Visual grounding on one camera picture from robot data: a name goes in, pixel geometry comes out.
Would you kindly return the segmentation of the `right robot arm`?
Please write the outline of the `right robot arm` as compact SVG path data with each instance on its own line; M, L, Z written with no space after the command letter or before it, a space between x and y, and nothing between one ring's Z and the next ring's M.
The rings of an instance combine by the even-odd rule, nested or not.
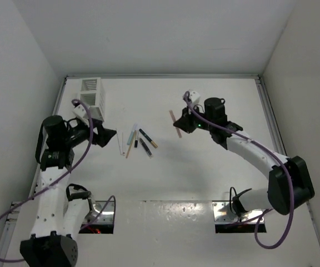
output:
M255 209L273 209L288 215L315 196L304 159L279 154L251 139L243 127L227 118L223 98L206 99L203 112L197 107L200 99L197 92L187 91L183 99L187 106L174 127L188 134L197 128L208 131L216 144L249 162L268 180L267 188L246 189L235 194L231 198L234 214L241 216Z

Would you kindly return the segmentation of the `pink makeup pencil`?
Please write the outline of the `pink makeup pencil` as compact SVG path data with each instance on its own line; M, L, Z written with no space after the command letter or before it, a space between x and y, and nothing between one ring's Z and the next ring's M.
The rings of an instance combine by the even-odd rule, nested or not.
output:
M172 111L172 110L169 110L169 114L170 114L171 119L172 119L173 124L174 124L174 123L176 122L176 118L175 118L175 115L174 115L173 111ZM177 128L177 127L175 127L175 129L176 129L176 132L177 132L178 137L179 137L179 138L182 138L182 134L181 134L181 132L180 132L180 129Z

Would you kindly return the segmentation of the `dark green gold-tipped pen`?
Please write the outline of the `dark green gold-tipped pen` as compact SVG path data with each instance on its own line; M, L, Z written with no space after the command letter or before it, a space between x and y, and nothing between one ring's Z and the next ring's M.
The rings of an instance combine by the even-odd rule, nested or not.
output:
M150 144L156 149L158 147L158 145L145 133L144 130L142 130L141 128L139 129L139 132L144 136L144 138L150 142Z

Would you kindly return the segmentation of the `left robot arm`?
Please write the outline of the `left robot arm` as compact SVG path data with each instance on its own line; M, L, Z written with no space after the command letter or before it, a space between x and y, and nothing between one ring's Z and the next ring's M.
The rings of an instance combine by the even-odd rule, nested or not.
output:
M105 147L117 133L104 128L93 119L88 126L80 119L70 126L62 116L43 120L41 132L47 133L47 148L36 150L40 164L39 202L29 239L23 240L19 252L29 266L75 266L78 259L77 235L84 219L92 213L92 194L74 185L70 193L68 182L74 165L73 148L83 141Z

